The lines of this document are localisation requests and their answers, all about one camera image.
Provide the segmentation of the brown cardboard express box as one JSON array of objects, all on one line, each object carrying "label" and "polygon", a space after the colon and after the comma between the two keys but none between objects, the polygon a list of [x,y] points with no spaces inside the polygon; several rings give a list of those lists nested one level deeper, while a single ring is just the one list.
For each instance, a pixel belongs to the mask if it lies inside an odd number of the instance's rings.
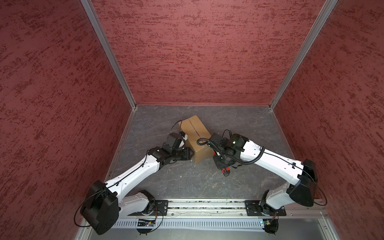
[{"label": "brown cardboard express box", "polygon": [[198,139],[204,138],[209,140],[211,137],[211,134],[198,116],[192,116],[186,120],[182,120],[181,130],[188,136],[187,147],[190,147],[195,152],[192,159],[196,164],[203,162],[213,155],[214,151],[209,146],[200,146],[197,144]]}]

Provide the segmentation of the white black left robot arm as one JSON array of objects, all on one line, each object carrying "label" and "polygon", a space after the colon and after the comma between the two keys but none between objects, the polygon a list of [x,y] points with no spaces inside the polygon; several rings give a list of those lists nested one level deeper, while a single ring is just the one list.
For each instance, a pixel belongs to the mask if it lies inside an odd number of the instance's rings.
[{"label": "white black left robot arm", "polygon": [[136,213],[163,216],[163,210],[158,209],[155,197],[148,191],[140,191],[130,197],[128,193],[164,166],[191,160],[194,151],[186,146],[187,139],[188,135],[184,132],[170,133],[161,147],[148,150],[142,160],[121,175],[105,183],[94,182],[76,212],[98,235],[111,229],[119,217]]}]

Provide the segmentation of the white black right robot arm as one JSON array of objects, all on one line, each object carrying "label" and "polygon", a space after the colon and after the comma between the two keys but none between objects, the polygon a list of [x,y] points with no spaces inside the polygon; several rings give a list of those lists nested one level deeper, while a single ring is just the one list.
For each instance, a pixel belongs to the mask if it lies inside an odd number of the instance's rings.
[{"label": "white black right robot arm", "polygon": [[198,140],[198,144],[208,146],[214,151],[214,162],[226,177],[234,164],[239,167],[257,165],[286,181],[282,186],[264,192],[257,207],[264,215],[271,216],[292,203],[304,207],[315,204],[317,176],[313,161],[301,162],[286,158],[239,134],[233,134],[229,138],[213,134],[208,140]]}]

